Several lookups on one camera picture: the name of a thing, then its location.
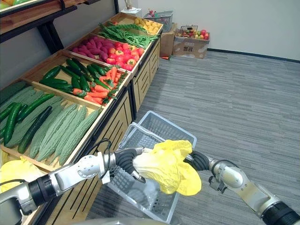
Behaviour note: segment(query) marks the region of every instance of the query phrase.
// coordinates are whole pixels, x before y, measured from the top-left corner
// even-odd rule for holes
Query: basket handle
[[[118,149],[122,149],[122,148],[124,147],[125,143],[126,143],[127,140],[130,138],[130,137],[129,137],[129,134],[130,134],[131,131],[134,130],[134,129],[139,129],[139,130],[142,131],[143,133],[145,133],[145,134],[147,134],[147,135],[149,135],[149,136],[152,136],[153,138],[155,138],[155,139],[158,140],[159,142],[164,142],[164,141],[165,141],[165,139],[161,138],[161,137],[158,136],[157,134],[155,134],[155,133],[153,133],[153,132],[147,130],[146,128],[142,127],[141,125],[139,125],[139,124],[137,124],[137,123],[135,123],[135,122],[132,122],[132,123],[128,126],[128,128],[127,128],[127,130],[126,130],[126,132],[125,132],[125,134],[124,134],[124,137],[123,137],[122,141],[119,143]]]

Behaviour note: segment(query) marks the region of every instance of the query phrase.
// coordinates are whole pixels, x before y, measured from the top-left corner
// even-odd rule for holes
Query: shopping basket
[[[156,143],[163,142],[165,139],[189,140],[193,146],[197,140],[189,132],[155,112],[148,111],[139,124],[133,122],[129,125],[119,143],[119,149],[142,146],[152,149]],[[162,193],[156,181],[146,179],[146,183],[143,184],[118,166],[110,171],[110,176],[111,182],[107,184],[110,189],[150,218],[170,223],[179,198],[177,192],[171,195]]]
[[[155,13],[155,17],[147,17],[148,15],[149,13],[144,16],[144,19],[163,24],[163,32],[168,32],[171,30],[173,11]]]

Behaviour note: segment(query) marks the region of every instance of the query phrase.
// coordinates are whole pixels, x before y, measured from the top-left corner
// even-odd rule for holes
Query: gray carpet
[[[197,137],[196,149],[238,164],[300,213],[300,64],[208,52],[172,57],[159,70],[137,115],[153,110]],[[202,190],[181,196],[174,215],[186,225],[262,225],[233,192],[222,195],[200,173]],[[101,188],[88,218],[147,217]]]

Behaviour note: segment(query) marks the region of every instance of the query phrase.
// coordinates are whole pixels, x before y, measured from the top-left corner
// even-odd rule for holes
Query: black baseboard
[[[220,52],[220,53],[234,53],[234,54],[240,54],[240,55],[251,55],[251,56],[270,58],[270,59],[275,59],[275,60],[283,60],[283,61],[288,61],[288,62],[300,63],[300,60],[292,60],[292,59],[281,58],[281,57],[270,56],[270,55],[261,55],[261,54],[254,54],[254,53],[248,53],[248,52],[229,51],[229,50],[215,49],[215,48],[208,48],[207,50],[208,51],[213,51],[213,52]]]

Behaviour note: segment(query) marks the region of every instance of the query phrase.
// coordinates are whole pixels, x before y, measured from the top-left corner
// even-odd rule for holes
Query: cardboard box
[[[169,32],[163,32],[160,36],[160,57],[170,57],[173,51],[174,37],[177,30],[177,24],[173,23]]]
[[[172,54],[204,59],[210,40],[178,37],[178,32],[175,35]]]

